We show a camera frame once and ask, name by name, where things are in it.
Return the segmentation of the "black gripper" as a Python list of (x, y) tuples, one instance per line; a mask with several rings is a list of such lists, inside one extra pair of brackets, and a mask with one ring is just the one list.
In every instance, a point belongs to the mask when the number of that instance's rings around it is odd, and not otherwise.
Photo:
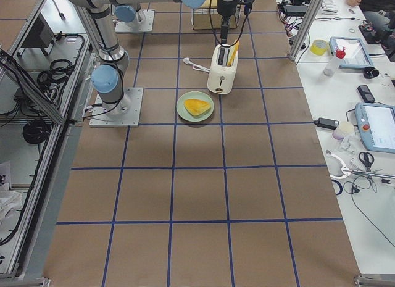
[(220, 44), (227, 44), (230, 17), (235, 14), (239, 0), (217, 0), (217, 12), (222, 16), (220, 27)]

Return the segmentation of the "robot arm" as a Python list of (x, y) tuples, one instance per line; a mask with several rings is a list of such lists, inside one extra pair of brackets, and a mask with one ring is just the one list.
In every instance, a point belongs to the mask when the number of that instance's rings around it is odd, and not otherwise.
[(142, 25), (146, 20), (146, 16), (141, 10), (140, 3), (132, 5), (117, 5), (115, 7), (115, 16), (121, 22), (124, 22), (131, 27)]
[(112, 21), (111, 6), (125, 9), (126, 13), (119, 19), (123, 22), (137, 20), (142, 3), (175, 2), (195, 9), (201, 7), (205, 0), (68, 0), (72, 3), (78, 16), (88, 32), (102, 65), (94, 69), (92, 83), (102, 101), (105, 114), (118, 115), (130, 105), (125, 97), (123, 76), (128, 67), (127, 51), (120, 45)]

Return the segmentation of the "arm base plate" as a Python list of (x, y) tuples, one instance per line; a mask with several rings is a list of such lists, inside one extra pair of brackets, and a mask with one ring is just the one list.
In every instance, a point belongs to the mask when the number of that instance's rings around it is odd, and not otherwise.
[(124, 22), (123, 19), (129, 20), (132, 18), (131, 12), (121, 11), (115, 12), (117, 18), (115, 31), (117, 33), (149, 33), (152, 32), (154, 24), (155, 10), (141, 9), (134, 14), (133, 21)]
[(111, 110), (113, 106), (104, 104), (93, 109), (90, 118), (90, 127), (137, 127), (141, 113), (143, 101), (143, 88), (125, 88), (123, 99), (118, 106)]

